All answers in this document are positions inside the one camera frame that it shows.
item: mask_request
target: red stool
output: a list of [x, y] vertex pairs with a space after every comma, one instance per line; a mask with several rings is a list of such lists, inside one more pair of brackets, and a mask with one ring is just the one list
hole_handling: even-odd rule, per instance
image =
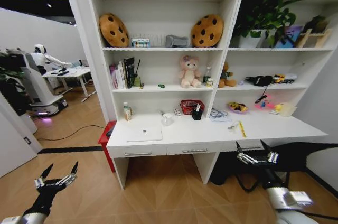
[[107, 143], [108, 143], [108, 138], [106, 136], [106, 133], [112, 128], [114, 127], [116, 124], [116, 121], [110, 121], [108, 122], [108, 124], [106, 125], [106, 128], [104, 130], [104, 132], [102, 133], [100, 139], [99, 139], [99, 144], [102, 145], [102, 148], [104, 149], [104, 153], [105, 156], [107, 158], [108, 164], [110, 166], [111, 171], [114, 173], [115, 172], [115, 168], [114, 168], [114, 164], [112, 163], [112, 159], [109, 156], [108, 150], [107, 150]]

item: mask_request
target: white bookshelf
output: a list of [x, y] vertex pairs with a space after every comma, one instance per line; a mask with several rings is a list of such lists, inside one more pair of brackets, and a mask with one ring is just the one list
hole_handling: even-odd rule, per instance
[[[101, 50], [95, 55], [110, 82], [111, 105], [117, 120], [123, 120], [123, 102], [127, 101], [137, 113], [156, 114], [158, 109], [172, 111], [183, 99], [200, 99], [205, 104], [203, 117], [209, 118], [213, 106], [225, 109], [229, 101], [246, 101], [252, 106], [260, 97], [263, 87], [245, 83], [235, 87], [218, 88], [223, 63], [229, 63], [231, 79], [240, 82], [247, 76], [295, 73], [298, 79], [292, 84], [272, 85], [267, 89], [276, 100], [297, 104], [307, 88], [321, 71], [338, 40], [338, 0], [303, 0], [290, 5], [297, 15], [295, 24], [305, 25], [313, 16], [323, 14], [333, 28], [328, 41], [322, 48], [233, 48], [229, 47], [232, 30], [236, 22], [241, 0], [89, 0], [92, 20], [96, 27], [96, 40]], [[202, 16], [219, 14], [224, 20], [223, 35], [216, 47], [212, 48], [115, 48], [108, 47], [100, 34], [98, 19], [105, 12], [119, 16], [129, 36], [132, 34], [174, 34], [190, 37], [192, 26]], [[195, 55], [200, 60], [202, 74], [207, 66], [212, 68], [212, 88], [187, 88], [180, 86], [177, 74], [180, 71], [179, 58], [183, 54]], [[138, 75], [145, 84], [143, 89], [114, 89], [110, 80], [109, 65], [124, 58], [135, 57], [135, 66], [141, 59]]]
[[[273, 97], [275, 103], [289, 102], [297, 106], [337, 47], [338, 0], [303, 0], [289, 6], [291, 12], [297, 15], [295, 24], [304, 26], [312, 17], [321, 14], [327, 17], [330, 22], [328, 27], [333, 29], [322, 48], [291, 49], [230, 47], [241, 1], [70, 0], [76, 20], [80, 23], [82, 43], [84, 46], [89, 43], [86, 55], [92, 61], [91, 72], [106, 121], [115, 118], [118, 120], [107, 149], [122, 188], [126, 181], [128, 157], [134, 155], [182, 154], [183, 150], [193, 150], [202, 181], [207, 183], [219, 153], [235, 151], [236, 141], [256, 149], [260, 145], [260, 139], [273, 146], [292, 141], [308, 142], [314, 137], [326, 135], [294, 117], [282, 117], [270, 114], [267, 110], [256, 109], [254, 102], [265, 88], [246, 82], [235, 87], [218, 88], [218, 81], [225, 61], [229, 63], [229, 71], [234, 73], [231, 79], [237, 82], [247, 76], [295, 73], [298, 78], [294, 83], [269, 86], [266, 93]], [[87, 6], [90, 10], [79, 10]], [[129, 36], [174, 34], [190, 37], [193, 25], [201, 17], [219, 14], [224, 20], [223, 35], [212, 48], [165, 48], [162, 47], [163, 42], [150, 48], [113, 48], [101, 36], [98, 24], [100, 16], [107, 12], [122, 19]], [[212, 88], [202, 86], [184, 89], [180, 86], [177, 74], [180, 71], [179, 59], [184, 54], [199, 58], [202, 74], [207, 66], [212, 68]], [[135, 66], [141, 59], [138, 75], [145, 84], [144, 88], [114, 89], [109, 66], [130, 57], [135, 57]], [[160, 88], [158, 84], [164, 84], [165, 88]], [[198, 99], [204, 103], [202, 119], [194, 121], [191, 116], [183, 115], [174, 117], [175, 122], [171, 126], [161, 126], [158, 110], [173, 113], [173, 108], [179, 108], [180, 101], [184, 99]], [[125, 101], [134, 113], [128, 122], [123, 117]], [[243, 138], [240, 133], [230, 132], [228, 124], [209, 120], [212, 107], [227, 109], [227, 103], [231, 101], [249, 106], [249, 112], [245, 115], [230, 113], [233, 121], [242, 121], [247, 138]], [[128, 142], [126, 134], [140, 129], [141, 124], [157, 129], [160, 126], [162, 140]]]

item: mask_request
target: white wall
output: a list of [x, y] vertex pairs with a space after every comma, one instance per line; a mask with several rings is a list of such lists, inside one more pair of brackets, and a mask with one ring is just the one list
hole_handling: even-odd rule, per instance
[[20, 47], [33, 52], [38, 43], [61, 61], [86, 58], [77, 27], [0, 8], [1, 50]]
[[[338, 143], [338, 51], [300, 100], [294, 116], [328, 133], [325, 142]], [[311, 154], [307, 167], [338, 190], [338, 148]]]
[[[300, 120], [329, 134], [325, 142], [338, 143], [338, 50], [298, 104], [294, 114]], [[307, 167], [338, 190], [338, 148], [311, 154]]]
[[116, 120], [111, 93], [108, 88], [110, 82], [105, 76], [106, 68], [104, 67], [103, 61], [99, 58], [101, 47], [98, 45], [95, 23], [93, 22], [88, 0], [69, 0], [69, 2], [79, 28], [81, 41], [89, 67], [91, 68], [91, 76], [95, 84], [105, 121]]

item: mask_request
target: book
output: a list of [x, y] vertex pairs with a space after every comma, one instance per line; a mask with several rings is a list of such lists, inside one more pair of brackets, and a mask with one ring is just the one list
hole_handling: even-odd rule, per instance
[[116, 65], [112, 64], [111, 66], [109, 66], [109, 70], [110, 70], [110, 76], [111, 76], [111, 81], [112, 81], [112, 87], [118, 88], [117, 77], [116, 77], [116, 73], [117, 73]]
[[128, 58], [124, 59], [125, 69], [126, 69], [126, 75], [127, 75], [127, 84], [128, 88], [132, 88], [134, 84], [134, 70], [135, 70], [135, 58]]
[[116, 78], [117, 78], [117, 85], [118, 85], [118, 88], [124, 88], [123, 85], [122, 85], [122, 75], [121, 75], [121, 67], [120, 67], [120, 64], [117, 65]]
[[121, 69], [122, 69], [122, 72], [123, 72], [123, 76], [122, 76], [123, 85], [125, 86], [125, 88], [128, 88], [128, 79], [127, 79], [126, 67], [125, 67], [124, 60], [121, 60], [121, 63], [122, 63]]

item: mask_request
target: wooden floor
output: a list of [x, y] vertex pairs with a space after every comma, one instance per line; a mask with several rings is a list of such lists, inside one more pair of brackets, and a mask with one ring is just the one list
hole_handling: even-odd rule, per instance
[[[94, 91], [94, 86], [87, 85], [88, 93]], [[57, 115], [50, 118], [42, 118], [35, 121], [38, 127], [34, 134], [36, 138], [58, 139], [66, 137], [77, 129], [86, 125], [98, 125], [105, 127], [105, 120], [97, 94], [81, 102], [84, 94], [81, 87], [75, 87], [64, 95], [68, 107]], [[75, 146], [97, 146], [97, 141], [103, 129], [87, 127], [73, 136], [61, 141], [40, 141], [44, 148], [75, 147]]]
[[[76, 91], [66, 98], [70, 104], [66, 110], [49, 124], [37, 123], [38, 137], [59, 138], [83, 125], [104, 125], [97, 96], [81, 103], [81, 92]], [[101, 129], [91, 127], [63, 141], [42, 143], [45, 147], [96, 145], [100, 134]], [[245, 193], [234, 177], [222, 186], [211, 182], [203, 185], [191, 155], [131, 158], [126, 188], [122, 191], [102, 151], [40, 154], [2, 177], [0, 220], [20, 215], [32, 205], [37, 197], [33, 180], [47, 166], [54, 163], [50, 178], [60, 178], [70, 172], [76, 161], [79, 161], [78, 178], [57, 194], [46, 223], [275, 223], [275, 213], [262, 187]], [[248, 175], [242, 178], [246, 186], [253, 182]], [[314, 200], [306, 211], [338, 215], [337, 199], [307, 174], [292, 173], [290, 188], [305, 190]]]

